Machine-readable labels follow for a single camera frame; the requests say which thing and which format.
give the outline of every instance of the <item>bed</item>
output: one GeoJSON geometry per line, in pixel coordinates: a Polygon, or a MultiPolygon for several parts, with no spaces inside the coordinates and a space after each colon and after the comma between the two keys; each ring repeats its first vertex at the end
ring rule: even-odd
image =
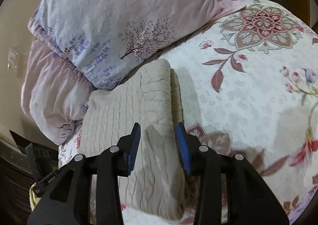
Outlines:
{"type": "MultiPolygon", "coordinates": [[[[277,3],[239,1],[246,9],[206,24],[155,58],[176,71],[187,132],[221,154],[244,154],[293,224],[318,188],[318,36],[277,3]]],[[[78,124],[59,147],[59,167],[80,144],[78,124]]],[[[167,224],[121,209],[125,224],[167,224]]],[[[179,224],[193,221],[187,213],[179,224]]]]}

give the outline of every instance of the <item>light switch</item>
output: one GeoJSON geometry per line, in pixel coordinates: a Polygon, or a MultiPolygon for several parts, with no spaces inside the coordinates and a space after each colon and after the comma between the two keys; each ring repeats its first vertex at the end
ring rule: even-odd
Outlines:
{"type": "Polygon", "coordinates": [[[18,62],[19,55],[10,48],[8,55],[8,70],[15,72],[16,76],[18,74],[18,62]]]}

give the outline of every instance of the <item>wall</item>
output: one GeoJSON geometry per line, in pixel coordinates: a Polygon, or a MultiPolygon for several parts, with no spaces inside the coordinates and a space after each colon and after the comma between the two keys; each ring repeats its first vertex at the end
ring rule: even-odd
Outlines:
{"type": "Polygon", "coordinates": [[[314,0],[309,0],[310,2],[310,27],[318,20],[318,6],[314,0]]]}
{"type": "Polygon", "coordinates": [[[20,107],[20,91],[33,40],[27,23],[40,1],[4,0],[0,7],[0,136],[15,146],[9,132],[12,130],[30,141],[56,148],[20,107]],[[7,70],[9,48],[20,55],[18,77],[7,70]]]}

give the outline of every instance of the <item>floral pillowcase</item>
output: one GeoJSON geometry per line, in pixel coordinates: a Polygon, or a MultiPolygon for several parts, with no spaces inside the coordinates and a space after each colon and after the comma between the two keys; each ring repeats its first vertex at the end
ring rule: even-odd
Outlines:
{"type": "Polygon", "coordinates": [[[244,4],[231,0],[42,0],[29,30],[110,90],[158,49],[244,4]]]}
{"type": "Polygon", "coordinates": [[[21,107],[48,139],[61,145],[73,135],[75,121],[83,119],[93,90],[71,62],[39,40],[32,43],[21,107]]]}

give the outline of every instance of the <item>beige quilted blanket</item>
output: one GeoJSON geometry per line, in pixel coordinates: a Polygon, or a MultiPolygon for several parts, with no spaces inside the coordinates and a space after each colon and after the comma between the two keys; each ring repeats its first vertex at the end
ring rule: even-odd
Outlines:
{"type": "MultiPolygon", "coordinates": [[[[95,91],[82,126],[80,152],[100,154],[130,134],[135,122],[141,139],[135,168],[119,177],[120,202],[169,220],[182,217],[185,180],[176,147],[173,122],[182,121],[179,85],[166,60],[142,66],[113,91],[95,91]]],[[[95,204],[96,178],[91,207],[95,204]]]]}

